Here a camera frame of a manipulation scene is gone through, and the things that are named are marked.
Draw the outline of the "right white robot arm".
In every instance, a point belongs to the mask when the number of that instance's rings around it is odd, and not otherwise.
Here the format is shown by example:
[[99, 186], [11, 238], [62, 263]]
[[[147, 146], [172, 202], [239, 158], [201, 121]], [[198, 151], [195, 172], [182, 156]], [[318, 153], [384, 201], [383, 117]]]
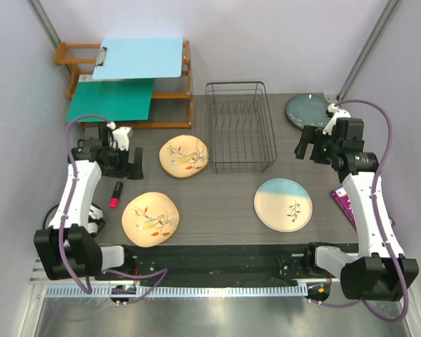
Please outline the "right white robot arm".
[[303, 269], [310, 277], [324, 272], [340, 280], [350, 300], [396, 302], [419, 273], [416, 259], [406, 258], [394, 236], [380, 186], [379, 161], [364, 152], [364, 123], [338, 118], [328, 129], [305, 126], [294, 150], [303, 159], [312, 144], [310, 159], [326, 164], [338, 174], [351, 202], [359, 252], [350, 256], [334, 244], [311, 243], [305, 251]]

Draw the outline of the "dark teal glazed plate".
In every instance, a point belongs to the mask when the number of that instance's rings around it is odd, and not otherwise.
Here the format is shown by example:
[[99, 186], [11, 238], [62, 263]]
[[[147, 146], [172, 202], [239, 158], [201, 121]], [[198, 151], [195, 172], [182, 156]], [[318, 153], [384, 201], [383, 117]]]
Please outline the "dark teal glazed plate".
[[299, 129], [304, 126], [324, 127], [330, 120], [326, 114], [329, 102], [317, 95], [300, 94], [292, 97], [286, 104], [288, 120]]

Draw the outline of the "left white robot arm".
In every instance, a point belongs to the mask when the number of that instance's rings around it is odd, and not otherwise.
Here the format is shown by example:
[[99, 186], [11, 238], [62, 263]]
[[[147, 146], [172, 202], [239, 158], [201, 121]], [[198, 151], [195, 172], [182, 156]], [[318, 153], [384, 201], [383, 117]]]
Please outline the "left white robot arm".
[[130, 279], [135, 262], [124, 244], [101, 246], [96, 234], [104, 227], [103, 211], [93, 203], [101, 177], [141, 180], [142, 148], [134, 159], [116, 141], [79, 140], [68, 158], [68, 176], [51, 222], [34, 235], [34, 245], [50, 280], [97, 277], [111, 269], [121, 280]]

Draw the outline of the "beige bird plate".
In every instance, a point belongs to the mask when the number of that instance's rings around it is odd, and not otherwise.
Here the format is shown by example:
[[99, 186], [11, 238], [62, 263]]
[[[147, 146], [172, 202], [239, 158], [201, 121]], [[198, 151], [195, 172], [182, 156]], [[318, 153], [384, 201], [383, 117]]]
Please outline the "beige bird plate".
[[160, 192], [146, 192], [124, 209], [121, 224], [134, 245], [149, 248], [169, 239], [177, 230], [180, 214], [173, 201]]
[[208, 165], [208, 148], [196, 136], [175, 136], [159, 150], [159, 161], [168, 175], [179, 179], [190, 178]]

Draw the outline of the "blue and cream plate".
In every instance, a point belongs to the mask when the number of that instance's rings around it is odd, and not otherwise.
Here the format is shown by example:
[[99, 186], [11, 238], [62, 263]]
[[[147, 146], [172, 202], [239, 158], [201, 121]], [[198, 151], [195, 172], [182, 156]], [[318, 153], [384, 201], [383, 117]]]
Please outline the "blue and cream plate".
[[260, 221], [277, 232], [302, 229], [311, 220], [313, 211], [306, 189], [285, 178], [273, 178], [261, 184], [253, 205]]

